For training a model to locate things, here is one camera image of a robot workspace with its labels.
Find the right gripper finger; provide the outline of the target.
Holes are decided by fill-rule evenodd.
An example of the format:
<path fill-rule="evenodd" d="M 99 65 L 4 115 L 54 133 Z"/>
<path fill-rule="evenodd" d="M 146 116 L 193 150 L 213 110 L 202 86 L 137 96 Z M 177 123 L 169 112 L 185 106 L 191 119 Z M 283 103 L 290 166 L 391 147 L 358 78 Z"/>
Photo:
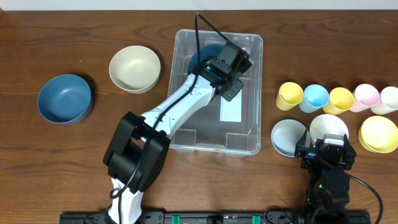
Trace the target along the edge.
<path fill-rule="evenodd" d="M 354 150 L 354 148 L 350 144 L 347 134 L 344 134 L 343 141 L 344 141 L 345 155 L 346 156 L 355 156 L 356 155 L 356 151 Z"/>
<path fill-rule="evenodd" d="M 300 139 L 297 141 L 295 148 L 296 149 L 305 149 L 307 148 L 307 137 L 308 137 L 308 129 L 304 131 Z"/>

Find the light blue small bowl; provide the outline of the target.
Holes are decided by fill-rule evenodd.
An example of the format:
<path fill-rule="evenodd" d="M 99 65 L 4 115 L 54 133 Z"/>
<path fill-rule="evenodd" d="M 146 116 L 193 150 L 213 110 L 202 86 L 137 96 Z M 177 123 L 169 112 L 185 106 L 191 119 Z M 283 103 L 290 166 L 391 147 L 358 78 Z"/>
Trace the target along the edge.
<path fill-rule="evenodd" d="M 293 119 L 279 121 L 271 131 L 272 145 L 283 156 L 294 157 L 296 143 L 306 130 L 299 121 Z"/>

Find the dark blue bowl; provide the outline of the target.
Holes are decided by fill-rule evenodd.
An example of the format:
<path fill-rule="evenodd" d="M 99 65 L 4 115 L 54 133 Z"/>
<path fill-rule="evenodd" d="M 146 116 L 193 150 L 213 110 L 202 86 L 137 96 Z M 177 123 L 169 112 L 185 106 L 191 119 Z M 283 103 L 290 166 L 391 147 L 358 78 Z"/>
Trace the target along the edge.
<path fill-rule="evenodd" d="M 88 82 L 74 74 L 63 74 L 49 80 L 40 90 L 37 109 L 51 123 L 75 124 L 85 119 L 93 107 Z"/>
<path fill-rule="evenodd" d="M 209 59 L 212 59 L 213 57 L 216 57 L 220 54 L 221 50 L 223 48 L 223 45 L 221 44 L 210 44 L 206 45 L 204 47 L 200 48 L 200 61 L 207 61 Z M 191 74 L 194 72 L 195 67 L 198 63 L 198 54 L 195 53 L 191 57 L 189 63 L 188 63 L 188 68 L 187 68 L 187 74 Z"/>

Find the white small bowl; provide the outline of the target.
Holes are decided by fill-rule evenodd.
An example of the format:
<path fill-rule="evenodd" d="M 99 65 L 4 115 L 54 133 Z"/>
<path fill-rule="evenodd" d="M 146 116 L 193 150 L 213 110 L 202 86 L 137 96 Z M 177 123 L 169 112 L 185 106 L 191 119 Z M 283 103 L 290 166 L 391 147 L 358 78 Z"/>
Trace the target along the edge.
<path fill-rule="evenodd" d="M 332 114 L 321 114 L 313 119 L 310 124 L 311 140 L 323 139 L 325 134 L 347 135 L 349 137 L 348 127 L 339 117 Z"/>

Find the yellow small bowl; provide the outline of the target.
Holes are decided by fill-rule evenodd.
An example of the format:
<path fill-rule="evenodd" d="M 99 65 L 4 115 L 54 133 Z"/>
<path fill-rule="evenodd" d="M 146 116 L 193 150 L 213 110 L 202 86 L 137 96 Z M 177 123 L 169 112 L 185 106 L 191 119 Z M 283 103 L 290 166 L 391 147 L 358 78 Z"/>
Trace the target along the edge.
<path fill-rule="evenodd" d="M 397 149 L 397 126 L 383 116 L 371 116 L 361 125 L 358 139 L 370 152 L 390 153 Z"/>

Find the pink cup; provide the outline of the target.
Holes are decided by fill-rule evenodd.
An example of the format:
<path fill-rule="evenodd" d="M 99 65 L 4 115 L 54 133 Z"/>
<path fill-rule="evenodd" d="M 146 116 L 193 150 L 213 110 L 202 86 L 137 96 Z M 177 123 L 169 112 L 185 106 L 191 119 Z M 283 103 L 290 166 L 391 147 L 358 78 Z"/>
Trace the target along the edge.
<path fill-rule="evenodd" d="M 378 90 L 367 83 L 358 85 L 352 94 L 354 96 L 354 103 L 349 110 L 354 113 L 376 106 L 380 101 Z"/>

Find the white cup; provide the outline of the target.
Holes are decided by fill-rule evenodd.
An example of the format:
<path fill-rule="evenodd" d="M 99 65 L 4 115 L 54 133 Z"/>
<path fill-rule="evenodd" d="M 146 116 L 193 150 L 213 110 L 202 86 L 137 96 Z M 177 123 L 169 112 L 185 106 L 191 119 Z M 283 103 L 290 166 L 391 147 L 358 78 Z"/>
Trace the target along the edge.
<path fill-rule="evenodd" d="M 384 115 L 397 111 L 397 92 L 397 87 L 385 87 L 380 92 L 379 103 L 376 106 L 371 107 L 371 111 L 378 115 Z"/>

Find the beige bowl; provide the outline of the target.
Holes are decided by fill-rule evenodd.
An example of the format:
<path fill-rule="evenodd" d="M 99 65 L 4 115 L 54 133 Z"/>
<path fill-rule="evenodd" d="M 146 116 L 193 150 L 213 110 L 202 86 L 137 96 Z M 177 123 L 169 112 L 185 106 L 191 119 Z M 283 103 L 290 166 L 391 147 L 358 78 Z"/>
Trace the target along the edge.
<path fill-rule="evenodd" d="M 134 94 L 151 90 L 158 82 L 161 62 L 150 48 L 132 45 L 117 52 L 109 64 L 109 76 L 120 89 Z"/>

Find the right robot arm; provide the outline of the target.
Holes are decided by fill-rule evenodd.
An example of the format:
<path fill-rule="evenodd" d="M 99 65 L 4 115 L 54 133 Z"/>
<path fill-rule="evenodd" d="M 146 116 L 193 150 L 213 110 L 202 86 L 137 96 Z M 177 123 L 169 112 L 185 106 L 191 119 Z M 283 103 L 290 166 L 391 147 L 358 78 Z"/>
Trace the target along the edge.
<path fill-rule="evenodd" d="M 325 134 L 312 144 L 305 130 L 295 145 L 294 156 L 301 159 L 301 168 L 309 170 L 306 211 L 343 210 L 349 202 L 350 180 L 344 171 L 352 168 L 356 158 L 347 135 Z"/>

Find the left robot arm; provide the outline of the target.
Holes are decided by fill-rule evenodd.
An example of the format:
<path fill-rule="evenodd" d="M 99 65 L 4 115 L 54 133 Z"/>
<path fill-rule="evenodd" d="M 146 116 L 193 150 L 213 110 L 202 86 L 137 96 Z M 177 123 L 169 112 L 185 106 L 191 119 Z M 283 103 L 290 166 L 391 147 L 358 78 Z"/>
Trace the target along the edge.
<path fill-rule="evenodd" d="M 208 47 L 199 48 L 177 91 L 140 116 L 128 112 L 120 119 L 103 158 L 113 183 L 106 223 L 137 222 L 143 193 L 164 166 L 171 136 L 215 96 L 231 101 L 243 88 L 240 77 L 253 65 L 249 54 L 230 41 L 218 50 L 214 56 Z"/>

